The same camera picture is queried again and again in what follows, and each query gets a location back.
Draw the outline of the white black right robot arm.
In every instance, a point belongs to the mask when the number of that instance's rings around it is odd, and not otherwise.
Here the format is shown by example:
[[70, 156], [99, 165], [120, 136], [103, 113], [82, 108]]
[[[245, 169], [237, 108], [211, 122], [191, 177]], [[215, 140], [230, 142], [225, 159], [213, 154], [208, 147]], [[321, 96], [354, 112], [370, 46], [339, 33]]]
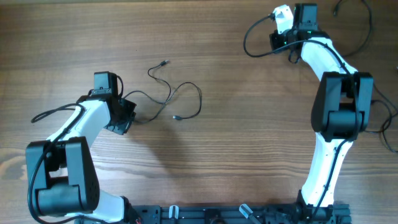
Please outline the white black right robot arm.
[[315, 152], [300, 191], [305, 219], [330, 216], [334, 189], [346, 153], [369, 122], [373, 77], [348, 65], [330, 36], [319, 29], [317, 5], [284, 4], [271, 14], [277, 28], [270, 35], [272, 49], [290, 49], [306, 62], [320, 81], [311, 111]]

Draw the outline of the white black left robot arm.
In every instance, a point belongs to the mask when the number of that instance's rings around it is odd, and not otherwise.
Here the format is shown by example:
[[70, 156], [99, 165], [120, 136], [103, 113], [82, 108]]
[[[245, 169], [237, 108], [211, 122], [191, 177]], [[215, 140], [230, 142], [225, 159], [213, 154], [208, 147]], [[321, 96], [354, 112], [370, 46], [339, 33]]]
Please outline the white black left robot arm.
[[126, 197], [100, 189], [90, 153], [102, 129], [123, 135], [131, 127], [136, 104], [122, 95], [119, 76], [96, 72], [87, 95], [32, 118], [36, 123], [58, 111], [73, 111], [56, 133], [26, 148], [27, 204], [35, 221], [57, 217], [59, 223], [141, 223]]

